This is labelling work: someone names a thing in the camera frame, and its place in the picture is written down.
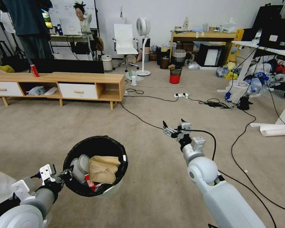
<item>dark shirt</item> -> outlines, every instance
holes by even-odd
[[[9,12],[17,36],[49,36],[41,8],[51,7],[50,0],[0,0],[0,10]]]

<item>white office chair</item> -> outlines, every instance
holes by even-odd
[[[139,69],[138,65],[135,65],[131,62],[127,62],[127,55],[129,54],[138,54],[138,39],[133,38],[133,28],[131,24],[114,24],[114,50],[117,54],[122,54],[125,57],[125,62],[119,63],[113,67],[115,70],[116,67],[121,65],[126,65],[125,72],[128,72],[127,65],[135,66]],[[136,40],[137,49],[133,46],[133,40]]]

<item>white drawer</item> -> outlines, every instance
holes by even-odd
[[[97,99],[95,85],[59,83],[59,88],[64,98]]]
[[[17,82],[0,82],[0,96],[23,96]]]

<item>drawer handle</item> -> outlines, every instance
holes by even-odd
[[[73,92],[74,93],[83,93],[83,91],[80,91],[80,90],[74,90]]]

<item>white wall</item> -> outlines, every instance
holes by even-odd
[[[151,22],[151,45],[162,45],[170,41],[170,31],[174,26],[182,26],[186,16],[189,29],[202,28],[202,24],[216,26],[227,22],[231,17],[237,22],[237,29],[250,28],[260,6],[271,2],[280,4],[281,0],[95,0],[98,9],[100,36],[104,41],[105,54],[116,56],[114,52],[113,24],[120,21],[120,6],[128,24],[133,24],[134,37],[142,38],[136,31],[136,20],[147,17]]]

